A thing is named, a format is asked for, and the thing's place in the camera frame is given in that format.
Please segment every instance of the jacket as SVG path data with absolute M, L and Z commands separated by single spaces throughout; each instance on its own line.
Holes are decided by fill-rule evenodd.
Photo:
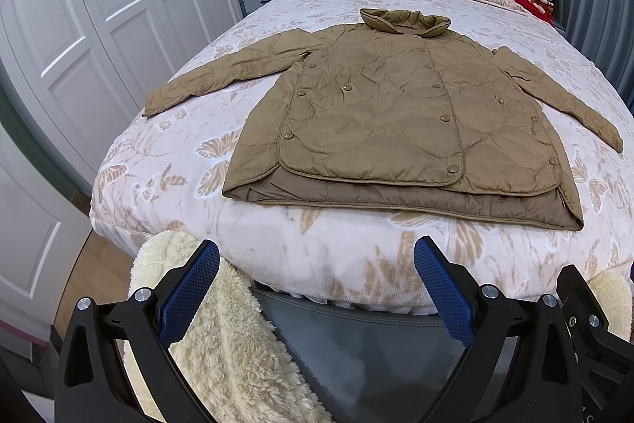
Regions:
M 565 150 L 536 99 L 622 152 L 610 122 L 509 48 L 450 31 L 446 17 L 361 17 L 220 57 L 151 92 L 144 115 L 285 71 L 249 114 L 224 196 L 582 228 Z

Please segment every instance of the curtain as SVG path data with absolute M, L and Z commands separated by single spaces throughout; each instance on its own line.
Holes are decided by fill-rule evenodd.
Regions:
M 555 0 L 565 38 L 598 69 L 634 113 L 634 0 Z

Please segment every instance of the wooden floor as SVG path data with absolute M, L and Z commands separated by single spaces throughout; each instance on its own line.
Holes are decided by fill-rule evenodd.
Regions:
M 125 251 L 91 232 L 66 284 L 53 323 L 61 338 L 66 335 L 77 300 L 83 296 L 90 296 L 97 303 L 128 298 L 133 261 Z

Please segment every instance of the wardrobe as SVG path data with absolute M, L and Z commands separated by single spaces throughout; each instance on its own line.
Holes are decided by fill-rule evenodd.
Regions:
M 145 95 L 240 18 L 238 0 L 0 0 L 0 58 L 35 133 L 92 184 Z

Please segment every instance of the bedspread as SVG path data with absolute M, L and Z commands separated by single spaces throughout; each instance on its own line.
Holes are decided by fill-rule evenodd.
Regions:
M 488 48 L 506 45 L 541 67 L 619 130 L 622 155 L 578 121 L 542 105 L 559 133 L 581 198 L 584 229 L 542 230 L 416 212 L 263 206 L 224 198 L 229 159 L 249 112 L 278 75 L 234 83 L 153 118 L 135 118 L 110 148 L 94 184 L 97 233 L 136 255 L 152 235 L 183 230 L 213 239 L 248 276 L 316 301 L 424 313 L 432 302 L 412 260 L 430 235 L 452 262 L 508 297 L 553 292 L 575 264 L 586 279 L 627 275 L 634 195 L 634 122 L 601 72 L 546 23 L 476 0 L 274 0 L 206 47 L 179 72 L 286 29 L 359 23 L 360 8 L 419 10 Z

